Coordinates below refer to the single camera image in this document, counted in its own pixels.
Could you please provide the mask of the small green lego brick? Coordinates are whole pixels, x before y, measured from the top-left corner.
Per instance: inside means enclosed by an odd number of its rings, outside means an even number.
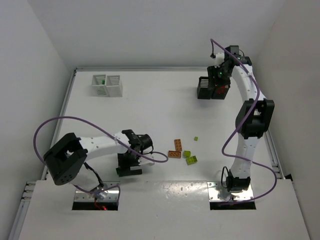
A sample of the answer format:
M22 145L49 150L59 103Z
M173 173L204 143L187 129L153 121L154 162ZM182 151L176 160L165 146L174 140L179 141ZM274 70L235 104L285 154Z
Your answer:
M121 177L121 170L119 168L116 168L116 173L119 177Z

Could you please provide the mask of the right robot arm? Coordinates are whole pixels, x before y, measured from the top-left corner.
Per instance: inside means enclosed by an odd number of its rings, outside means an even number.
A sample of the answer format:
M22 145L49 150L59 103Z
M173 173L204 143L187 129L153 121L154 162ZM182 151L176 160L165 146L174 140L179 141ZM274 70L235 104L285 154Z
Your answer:
M210 57L214 64L207 67L207 76L199 77L197 98L223 100L231 87L231 79L235 80L243 101L231 134L231 137L238 135L238 144L231 168L222 169L227 176L221 179L221 185L228 192L246 191L251 183L255 147L269 129L275 103L261 92L252 72L252 61L238 45L213 52Z

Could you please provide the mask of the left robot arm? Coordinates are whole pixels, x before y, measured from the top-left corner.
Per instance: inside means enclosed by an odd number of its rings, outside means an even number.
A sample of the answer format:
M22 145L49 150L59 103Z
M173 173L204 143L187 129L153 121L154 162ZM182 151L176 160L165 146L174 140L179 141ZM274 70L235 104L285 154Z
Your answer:
M119 177L141 175L140 157L127 147L141 154L153 147L151 137L137 135L131 129L122 130L114 137L77 137L73 132L63 136L43 156L54 183L57 186L70 183L92 192L102 187L103 182L88 161L113 154L117 154Z

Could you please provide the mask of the red lego brick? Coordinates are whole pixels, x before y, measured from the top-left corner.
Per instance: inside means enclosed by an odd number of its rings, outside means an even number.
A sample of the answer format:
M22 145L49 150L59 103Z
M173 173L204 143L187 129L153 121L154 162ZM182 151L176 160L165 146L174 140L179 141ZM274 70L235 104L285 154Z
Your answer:
M227 91L228 91L227 88L225 88L225 87L220 87L220 88L217 89L217 94L218 94L218 95L224 95Z

